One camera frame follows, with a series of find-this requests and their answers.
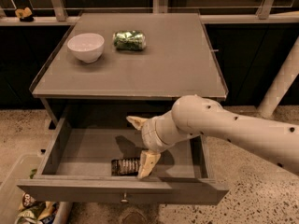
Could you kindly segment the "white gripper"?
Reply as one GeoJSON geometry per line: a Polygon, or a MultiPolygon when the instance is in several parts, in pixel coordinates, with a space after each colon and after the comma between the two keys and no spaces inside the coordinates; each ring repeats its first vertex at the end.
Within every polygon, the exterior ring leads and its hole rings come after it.
{"type": "Polygon", "coordinates": [[[145,119],[136,116],[127,116],[130,122],[137,130],[141,130],[142,140],[148,150],[142,150],[140,155],[140,166],[137,177],[142,179],[152,172],[153,168],[161,158],[162,152],[168,150],[171,145],[161,140],[157,133],[156,121],[157,117],[145,119]]]}

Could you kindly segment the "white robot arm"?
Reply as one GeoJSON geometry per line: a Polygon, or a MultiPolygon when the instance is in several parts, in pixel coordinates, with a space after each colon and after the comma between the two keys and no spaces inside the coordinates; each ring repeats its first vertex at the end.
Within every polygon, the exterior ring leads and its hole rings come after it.
{"type": "Polygon", "coordinates": [[[198,95],[178,98],[161,116],[129,116],[127,120],[141,132],[147,148],[140,156],[140,179],[152,172],[164,151],[199,135],[226,140],[293,174],[299,173],[299,127],[294,124],[237,115],[198,95]]]}

